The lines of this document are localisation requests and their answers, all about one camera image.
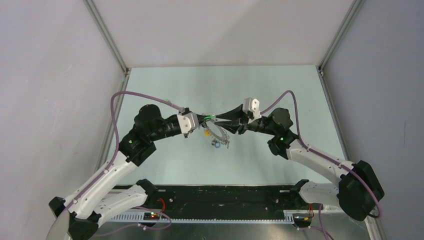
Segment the large metal keyring disc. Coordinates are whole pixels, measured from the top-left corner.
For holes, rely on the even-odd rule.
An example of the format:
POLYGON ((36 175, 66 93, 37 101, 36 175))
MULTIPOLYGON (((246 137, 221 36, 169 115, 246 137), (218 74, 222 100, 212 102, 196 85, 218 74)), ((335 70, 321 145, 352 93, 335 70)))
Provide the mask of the large metal keyring disc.
POLYGON ((217 121, 216 119, 213 119, 213 121, 210 121, 207 123, 206 127, 202 127, 203 133, 205 131, 210 132, 210 136, 206 136, 206 137, 209 137, 211 139, 210 144, 214 148, 215 148, 215 143, 219 142, 220 143, 219 148, 228 149, 230 146, 230 136, 227 134, 225 129, 215 125, 216 121, 217 121))

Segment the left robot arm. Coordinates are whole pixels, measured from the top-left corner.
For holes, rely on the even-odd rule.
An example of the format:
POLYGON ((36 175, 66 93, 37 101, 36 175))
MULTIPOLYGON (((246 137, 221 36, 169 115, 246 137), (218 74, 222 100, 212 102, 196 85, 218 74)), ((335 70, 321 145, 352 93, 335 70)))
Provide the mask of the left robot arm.
POLYGON ((158 189, 147 179, 112 197, 105 196, 125 176, 136 170, 154 151, 155 141, 176 135, 188 137, 207 115, 188 108, 163 118, 157 105, 144 105, 134 118, 132 129, 118 143, 112 158, 105 162, 81 187, 65 198, 55 197, 49 207, 56 217, 48 240, 88 240, 108 220, 131 208, 153 208, 158 189))

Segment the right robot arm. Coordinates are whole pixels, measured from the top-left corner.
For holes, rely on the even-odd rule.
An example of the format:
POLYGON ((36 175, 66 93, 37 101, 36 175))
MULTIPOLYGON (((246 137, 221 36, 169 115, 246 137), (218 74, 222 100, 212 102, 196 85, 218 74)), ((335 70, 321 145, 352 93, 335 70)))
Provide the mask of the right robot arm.
POLYGON ((364 221, 367 217, 376 218, 372 211, 381 211, 378 203, 385 192, 368 162, 361 160, 354 163, 314 149, 300 135, 291 131, 293 121, 286 108, 275 108, 269 115, 257 119, 253 119, 253 116, 239 106, 217 115, 219 120, 216 125, 232 134, 242 135, 252 131, 271 135, 267 145, 273 155, 304 165, 331 183, 298 182, 296 191, 290 195, 290 202, 295 208, 303 209, 309 203, 322 203, 340 207, 357 221, 364 221))

